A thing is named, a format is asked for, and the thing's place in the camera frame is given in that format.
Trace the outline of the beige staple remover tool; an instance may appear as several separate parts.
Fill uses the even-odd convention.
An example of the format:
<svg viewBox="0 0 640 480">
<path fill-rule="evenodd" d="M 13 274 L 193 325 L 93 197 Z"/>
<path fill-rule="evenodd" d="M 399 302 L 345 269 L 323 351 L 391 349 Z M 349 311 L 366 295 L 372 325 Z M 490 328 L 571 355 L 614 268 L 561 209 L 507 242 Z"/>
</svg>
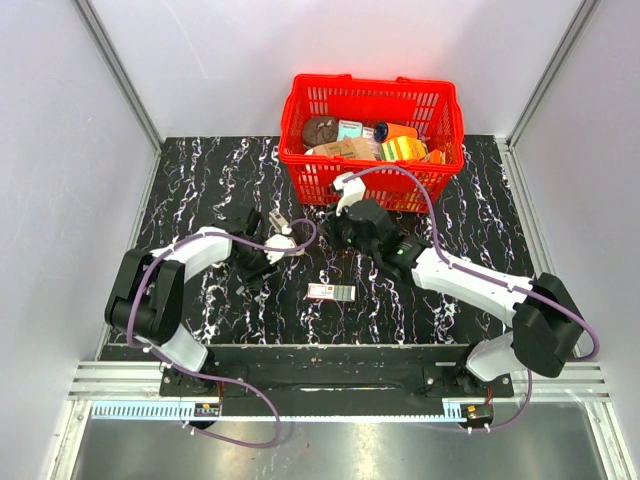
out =
<svg viewBox="0 0 640 480">
<path fill-rule="evenodd" d="M 268 218 L 271 226 L 278 234 L 285 236 L 289 236 L 291 234 L 289 221 L 278 210 L 271 211 Z"/>
</svg>

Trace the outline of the small staples box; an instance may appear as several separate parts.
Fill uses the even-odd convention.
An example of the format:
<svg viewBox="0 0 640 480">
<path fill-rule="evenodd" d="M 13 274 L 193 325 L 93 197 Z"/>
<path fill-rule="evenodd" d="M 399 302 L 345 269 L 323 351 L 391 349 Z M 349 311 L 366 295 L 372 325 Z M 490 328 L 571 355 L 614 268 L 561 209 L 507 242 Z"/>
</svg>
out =
<svg viewBox="0 0 640 480">
<path fill-rule="evenodd" d="M 306 294 L 308 299 L 334 302 L 353 302 L 355 296 L 355 286 L 321 283 L 309 283 Z"/>
</svg>

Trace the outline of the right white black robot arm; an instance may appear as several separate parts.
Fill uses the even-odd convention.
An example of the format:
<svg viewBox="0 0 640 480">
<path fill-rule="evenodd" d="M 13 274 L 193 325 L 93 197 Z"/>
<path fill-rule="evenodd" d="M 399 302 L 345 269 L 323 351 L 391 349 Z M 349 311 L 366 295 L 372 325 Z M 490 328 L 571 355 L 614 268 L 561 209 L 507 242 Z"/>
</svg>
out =
<svg viewBox="0 0 640 480">
<path fill-rule="evenodd" d="M 320 232 L 334 249 L 352 248 L 395 282 L 454 297 L 503 322 L 508 330 L 477 343 L 454 375 L 456 387 L 476 396 L 491 380 L 528 369 L 556 378 L 584 328 L 563 282 L 554 275 L 512 276 L 437 251 L 403 231 L 375 200 L 331 207 Z"/>
</svg>

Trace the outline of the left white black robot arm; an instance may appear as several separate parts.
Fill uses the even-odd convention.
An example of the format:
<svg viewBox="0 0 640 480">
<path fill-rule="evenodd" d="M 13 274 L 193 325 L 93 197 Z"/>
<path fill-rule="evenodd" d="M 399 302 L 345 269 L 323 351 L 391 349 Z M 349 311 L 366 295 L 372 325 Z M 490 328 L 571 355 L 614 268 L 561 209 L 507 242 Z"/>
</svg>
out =
<svg viewBox="0 0 640 480">
<path fill-rule="evenodd" d="M 193 394 L 208 394 L 217 373 L 207 365 L 207 348 L 182 324 L 185 285 L 209 267 L 228 263 L 240 278 L 241 293 L 259 289 L 276 271 L 267 253 L 252 246 L 265 244 L 266 233 L 264 217 L 251 208 L 168 247 L 127 251 L 106 305 L 106 323 L 184 368 L 182 384 Z"/>
</svg>

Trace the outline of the brown cardboard box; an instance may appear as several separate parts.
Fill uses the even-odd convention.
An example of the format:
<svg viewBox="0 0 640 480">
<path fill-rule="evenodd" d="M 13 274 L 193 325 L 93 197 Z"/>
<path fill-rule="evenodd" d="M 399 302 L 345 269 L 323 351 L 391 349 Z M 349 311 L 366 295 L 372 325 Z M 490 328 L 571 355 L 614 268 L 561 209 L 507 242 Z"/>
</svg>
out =
<svg viewBox="0 0 640 480">
<path fill-rule="evenodd" d="M 346 138 L 344 140 L 318 145 L 308 149 L 306 155 L 326 156 L 330 158 L 376 160 L 376 153 L 363 137 Z"/>
</svg>

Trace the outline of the yellow green striped box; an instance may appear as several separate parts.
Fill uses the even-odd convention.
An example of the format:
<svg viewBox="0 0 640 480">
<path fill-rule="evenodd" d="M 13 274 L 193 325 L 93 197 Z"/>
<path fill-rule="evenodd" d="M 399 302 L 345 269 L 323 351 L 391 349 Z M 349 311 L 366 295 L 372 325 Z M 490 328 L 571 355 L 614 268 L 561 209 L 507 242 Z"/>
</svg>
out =
<svg viewBox="0 0 640 480">
<path fill-rule="evenodd" d="M 383 142 L 380 146 L 380 155 L 384 161 L 422 161 L 427 156 L 425 144 L 413 137 L 400 136 Z"/>
</svg>

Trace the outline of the orange bottle blue cap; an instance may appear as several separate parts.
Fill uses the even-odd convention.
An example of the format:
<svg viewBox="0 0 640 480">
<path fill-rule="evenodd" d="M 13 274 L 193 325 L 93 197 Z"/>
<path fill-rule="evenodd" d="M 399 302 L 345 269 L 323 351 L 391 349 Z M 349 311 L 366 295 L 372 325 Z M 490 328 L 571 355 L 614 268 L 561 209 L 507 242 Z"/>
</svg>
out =
<svg viewBox="0 0 640 480">
<path fill-rule="evenodd" d="M 384 143 L 398 137 L 418 138 L 418 131 L 406 125 L 389 122 L 379 122 L 374 128 L 374 139 L 378 143 Z"/>
</svg>

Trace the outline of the red plastic shopping basket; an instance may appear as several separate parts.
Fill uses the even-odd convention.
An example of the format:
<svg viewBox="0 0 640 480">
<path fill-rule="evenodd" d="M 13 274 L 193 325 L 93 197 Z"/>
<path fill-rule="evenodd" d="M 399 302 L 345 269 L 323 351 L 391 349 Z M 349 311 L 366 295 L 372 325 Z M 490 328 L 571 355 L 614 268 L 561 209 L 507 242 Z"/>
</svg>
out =
<svg viewBox="0 0 640 480">
<path fill-rule="evenodd" d="M 332 116 L 358 121 L 366 127 L 379 122 L 416 129 L 429 151 L 438 150 L 444 163 L 389 163 L 337 155 L 310 155 L 303 143 L 305 124 L 314 117 Z M 302 205 L 337 202 L 334 179 L 363 172 L 366 194 L 388 210 L 424 213 L 449 180 L 464 166 L 464 122 L 456 87 L 449 81 L 398 77 L 395 80 L 358 79 L 349 74 L 298 74 L 281 116 L 279 158 L 287 167 Z"/>
</svg>

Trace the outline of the light blue small box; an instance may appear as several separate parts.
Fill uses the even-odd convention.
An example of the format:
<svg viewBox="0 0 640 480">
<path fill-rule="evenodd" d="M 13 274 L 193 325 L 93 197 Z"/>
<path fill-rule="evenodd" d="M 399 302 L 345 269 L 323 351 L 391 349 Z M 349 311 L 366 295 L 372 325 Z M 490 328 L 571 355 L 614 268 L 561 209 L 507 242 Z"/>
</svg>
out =
<svg viewBox="0 0 640 480">
<path fill-rule="evenodd" d="M 337 140 L 359 138 L 363 134 L 363 124 L 357 121 L 340 120 L 338 122 Z"/>
</svg>

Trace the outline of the orange small packet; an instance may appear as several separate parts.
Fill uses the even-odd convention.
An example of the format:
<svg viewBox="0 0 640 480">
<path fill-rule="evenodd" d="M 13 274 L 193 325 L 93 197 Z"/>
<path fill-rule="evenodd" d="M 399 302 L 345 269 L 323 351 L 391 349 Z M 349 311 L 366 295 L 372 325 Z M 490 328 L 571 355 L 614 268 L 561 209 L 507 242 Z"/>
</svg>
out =
<svg viewBox="0 0 640 480">
<path fill-rule="evenodd" d="M 438 149 L 432 150 L 422 159 L 422 162 L 434 165 L 444 165 L 447 163 L 446 153 Z"/>
</svg>

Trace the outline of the brown round cookie pack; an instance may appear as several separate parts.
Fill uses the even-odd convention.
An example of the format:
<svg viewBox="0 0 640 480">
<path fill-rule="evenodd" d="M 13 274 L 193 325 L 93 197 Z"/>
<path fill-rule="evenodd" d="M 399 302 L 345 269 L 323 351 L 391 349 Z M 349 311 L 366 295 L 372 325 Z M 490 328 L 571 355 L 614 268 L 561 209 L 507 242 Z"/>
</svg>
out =
<svg viewBox="0 0 640 480">
<path fill-rule="evenodd" d="M 332 143 L 337 140 L 339 121 L 333 116 L 310 118 L 302 130 L 302 142 L 307 149 Z"/>
</svg>

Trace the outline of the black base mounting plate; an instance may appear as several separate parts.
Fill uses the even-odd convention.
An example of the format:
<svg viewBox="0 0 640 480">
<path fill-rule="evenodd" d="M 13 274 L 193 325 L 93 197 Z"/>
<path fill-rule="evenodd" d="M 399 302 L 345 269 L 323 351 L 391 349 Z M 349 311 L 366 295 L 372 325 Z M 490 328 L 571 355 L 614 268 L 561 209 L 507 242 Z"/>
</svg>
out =
<svg viewBox="0 0 640 480">
<path fill-rule="evenodd" d="M 463 371 L 467 345 L 214 345 L 212 373 L 265 393 L 371 389 L 431 398 L 514 395 L 511 377 L 490 383 Z"/>
</svg>

